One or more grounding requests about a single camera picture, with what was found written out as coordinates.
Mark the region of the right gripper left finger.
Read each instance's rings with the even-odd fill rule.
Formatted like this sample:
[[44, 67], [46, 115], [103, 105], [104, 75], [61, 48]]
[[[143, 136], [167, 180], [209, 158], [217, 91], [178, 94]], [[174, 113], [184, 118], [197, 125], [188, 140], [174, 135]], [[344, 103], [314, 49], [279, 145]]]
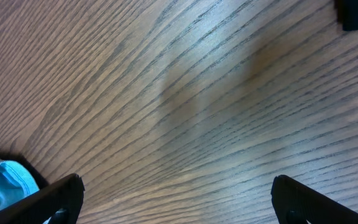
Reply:
[[68, 223], [79, 217], [85, 187], [78, 174], [70, 174], [0, 211], [0, 224]]

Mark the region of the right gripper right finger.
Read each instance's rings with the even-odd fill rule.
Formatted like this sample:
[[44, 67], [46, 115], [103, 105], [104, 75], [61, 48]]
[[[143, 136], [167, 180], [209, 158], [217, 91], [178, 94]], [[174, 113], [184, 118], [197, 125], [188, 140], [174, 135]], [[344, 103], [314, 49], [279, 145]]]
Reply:
[[358, 213], [287, 175], [273, 180], [272, 206], [279, 224], [358, 224]]

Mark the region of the light blue printed t-shirt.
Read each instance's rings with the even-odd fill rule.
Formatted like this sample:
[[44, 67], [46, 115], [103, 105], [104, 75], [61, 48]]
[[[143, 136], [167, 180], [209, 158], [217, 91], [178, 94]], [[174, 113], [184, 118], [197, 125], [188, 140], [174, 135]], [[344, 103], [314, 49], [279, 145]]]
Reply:
[[39, 186], [24, 166], [0, 159], [0, 211], [38, 191]]

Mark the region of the black garment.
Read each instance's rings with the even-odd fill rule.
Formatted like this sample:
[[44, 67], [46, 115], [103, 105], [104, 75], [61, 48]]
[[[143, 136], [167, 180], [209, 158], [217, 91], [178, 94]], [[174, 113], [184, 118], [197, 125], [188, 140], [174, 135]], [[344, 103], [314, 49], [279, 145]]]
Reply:
[[358, 0], [334, 0], [334, 7], [343, 31], [358, 30]]

